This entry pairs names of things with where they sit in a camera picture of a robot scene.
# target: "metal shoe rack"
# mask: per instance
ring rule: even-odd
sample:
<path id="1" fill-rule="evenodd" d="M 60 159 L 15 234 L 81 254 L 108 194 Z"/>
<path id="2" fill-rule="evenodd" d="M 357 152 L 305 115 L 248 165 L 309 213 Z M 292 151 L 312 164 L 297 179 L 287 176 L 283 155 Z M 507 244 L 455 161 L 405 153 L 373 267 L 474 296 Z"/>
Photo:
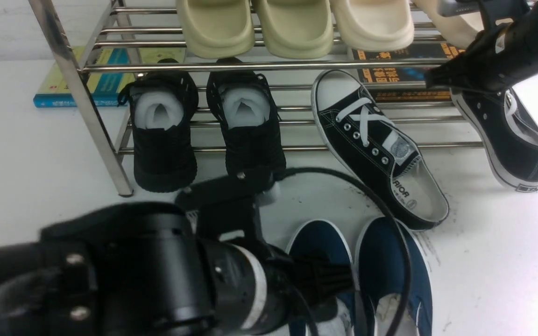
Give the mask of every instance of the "metal shoe rack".
<path id="1" fill-rule="evenodd" d="M 209 72 L 214 70 L 328 70 L 328 69 L 359 69 L 367 66 L 372 67 L 435 67 L 447 61 L 447 59 L 405 59 L 405 60 L 349 60 L 345 62 L 319 62 L 308 61 L 284 61 L 284 62 L 263 62 L 263 63 L 243 63 L 243 64 L 215 64 L 215 63 L 192 63 L 192 64 L 142 64 L 140 55 L 136 48 L 143 47 L 186 47 L 185 41 L 167 40 L 137 40 L 135 35 L 143 34 L 182 34 L 180 27 L 137 27 L 132 26 L 131 14 L 177 14 L 175 8 L 157 7 L 128 7 L 125 0 L 110 0 L 100 21 L 97 23 L 92 36 L 90 37 L 81 59 L 77 60 L 71 50 L 68 37 L 57 16 L 52 0 L 28 0 L 35 13 L 36 19 L 41 26 L 43 34 L 51 47 L 53 56 L 68 83 L 72 96 L 77 107 L 83 116 L 92 139 L 115 183 L 120 196 L 131 196 L 132 186 L 122 167 L 124 155 L 134 154 L 134 149 L 127 147 L 131 135 L 132 125 L 130 124 L 128 111 L 124 115 L 124 120 L 120 128 L 115 143 L 109 137 L 105 125 L 101 120 L 99 112 L 92 100 L 87 88 L 88 76 L 92 73 L 109 72 L 132 72 L 137 77 L 144 72 L 156 70 L 185 70 L 190 72 Z M 416 23 L 416 30 L 435 30 L 432 23 Z M 256 33 L 261 33 L 261 27 L 255 27 Z M 107 37 L 116 34 L 121 35 L 121 40 L 109 41 Z M 341 44 L 342 40 L 336 37 L 335 44 Z M 439 35 L 417 35 L 414 43 L 441 43 L 444 39 Z M 263 47 L 263 40 L 255 42 L 256 47 Z M 99 65 L 92 64 L 91 53 L 96 53 L 101 48 L 127 48 L 130 64 L 127 65 Z M 424 87 L 424 83 L 370 83 L 369 89 L 408 89 Z M 199 87 L 199 91 L 204 91 L 205 87 Z M 272 85 L 271 90 L 310 90 L 311 85 Z M 425 102 L 425 103 L 388 103 L 380 104 L 384 109 L 435 109 L 451 108 L 451 102 Z M 308 112 L 310 106 L 280 106 L 280 113 L 287 112 Z M 209 113 L 208 108 L 200 108 L 200 113 Z M 440 117 L 406 117 L 392 118 L 397 124 L 422 124 L 422 123 L 458 123 L 464 119 L 457 116 Z M 289 119 L 280 122 L 281 126 L 314 126 L 312 119 Z M 192 127 L 219 127 L 216 121 L 193 121 Z M 428 148 L 474 148 L 482 147 L 481 142 L 437 142 L 420 143 L 421 149 Z M 325 146 L 284 146 L 284 151 L 325 151 Z M 199 153 L 221 153 L 224 147 L 197 147 Z"/>

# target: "book cover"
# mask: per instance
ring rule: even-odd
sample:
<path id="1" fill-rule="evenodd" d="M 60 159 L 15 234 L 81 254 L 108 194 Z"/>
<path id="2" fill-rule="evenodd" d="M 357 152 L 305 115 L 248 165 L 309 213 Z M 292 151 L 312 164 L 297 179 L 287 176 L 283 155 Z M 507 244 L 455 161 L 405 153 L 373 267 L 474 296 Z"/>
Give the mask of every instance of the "book cover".
<path id="1" fill-rule="evenodd" d="M 452 59 L 463 52 L 449 43 L 440 44 L 412 44 L 405 49 L 396 51 L 371 53 L 356 49 L 349 49 L 348 55 L 355 60 L 400 60 L 423 58 Z M 361 83 L 404 83 L 424 81 L 425 72 L 429 68 L 364 68 L 357 71 Z M 376 102 L 425 102 L 450 100 L 450 91 L 435 89 L 386 89 L 370 90 Z"/>
<path id="2" fill-rule="evenodd" d="M 84 53 L 84 47 L 74 47 L 77 59 Z M 157 63 L 172 58 L 183 63 L 186 58 L 184 48 L 141 48 L 143 63 Z M 130 64 L 126 49 L 101 49 L 95 64 Z M 134 74 L 91 74 L 87 87 L 96 106 L 117 106 L 117 95 L 126 84 L 135 80 Z M 37 108 L 75 107 L 72 94 L 64 80 L 59 66 L 53 64 L 49 74 L 32 100 Z"/>

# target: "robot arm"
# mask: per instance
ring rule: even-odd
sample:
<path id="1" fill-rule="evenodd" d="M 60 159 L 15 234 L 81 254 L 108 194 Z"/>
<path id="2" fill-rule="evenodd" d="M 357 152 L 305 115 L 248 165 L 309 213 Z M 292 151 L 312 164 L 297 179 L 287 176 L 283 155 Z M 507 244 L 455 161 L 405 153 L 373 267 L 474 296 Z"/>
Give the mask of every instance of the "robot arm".
<path id="1" fill-rule="evenodd" d="M 258 208 L 275 186 L 254 170 L 193 185 L 180 208 L 111 206 L 0 247 L 0 336 L 266 334 L 335 317 L 352 267 L 265 242 Z M 198 210 L 196 234 L 184 210 Z M 244 236 L 219 240 L 234 230 Z"/>
<path id="2" fill-rule="evenodd" d="M 532 10 L 525 0 L 478 0 L 478 6 L 485 30 L 464 53 L 427 72 L 427 88 L 497 93 L 538 74 L 538 2 Z M 496 25 L 508 18 L 513 22 Z"/>

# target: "slide sandal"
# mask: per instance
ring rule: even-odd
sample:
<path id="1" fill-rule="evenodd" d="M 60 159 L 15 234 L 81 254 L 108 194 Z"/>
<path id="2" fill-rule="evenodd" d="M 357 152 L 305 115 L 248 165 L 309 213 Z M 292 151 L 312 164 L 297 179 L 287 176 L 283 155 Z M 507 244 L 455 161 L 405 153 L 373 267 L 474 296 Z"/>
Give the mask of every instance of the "slide sandal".
<path id="1" fill-rule="evenodd" d="M 231 57 L 255 43 L 248 0 L 178 0 L 188 50 L 205 59 Z"/>
<path id="2" fill-rule="evenodd" d="M 353 49 L 393 51 L 414 40 L 408 0 L 331 0 L 335 23 Z"/>
<path id="3" fill-rule="evenodd" d="M 316 59 L 333 47 L 329 0 L 252 0 L 273 55 Z"/>
<path id="4" fill-rule="evenodd" d="M 441 32 L 441 36 L 455 47 L 467 48 L 474 41 L 476 34 L 483 30 L 481 13 L 443 17 L 437 12 L 438 0 L 412 0 L 412 2 L 427 14 Z"/>

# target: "black sneaker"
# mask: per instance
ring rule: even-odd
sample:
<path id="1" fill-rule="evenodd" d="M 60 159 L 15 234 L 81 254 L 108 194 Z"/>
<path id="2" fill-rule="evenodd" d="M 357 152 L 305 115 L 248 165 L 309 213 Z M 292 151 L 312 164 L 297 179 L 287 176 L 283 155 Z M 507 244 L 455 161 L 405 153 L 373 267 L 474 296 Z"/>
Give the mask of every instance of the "black sneaker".
<path id="1" fill-rule="evenodd" d="M 122 89 L 118 104 L 126 102 L 130 102 L 133 125 L 136 183 L 154 193 L 190 185 L 197 174 L 190 120 L 198 108 L 198 92 L 190 74 L 151 72 Z"/>
<path id="2" fill-rule="evenodd" d="M 514 90 L 452 90 L 452 100 L 481 136 L 493 175 L 521 193 L 538 190 L 538 127 Z"/>
<path id="3" fill-rule="evenodd" d="M 446 197 L 416 143 L 383 115 L 356 78 L 341 70 L 323 72 L 312 86 L 311 104 L 331 153 L 406 227 L 427 230 L 448 216 Z"/>
<path id="4" fill-rule="evenodd" d="M 218 63 L 241 63 L 231 57 Z M 265 76 L 252 71 L 211 72 L 207 102 L 226 141 L 229 175 L 267 166 L 286 168 L 277 106 Z"/>

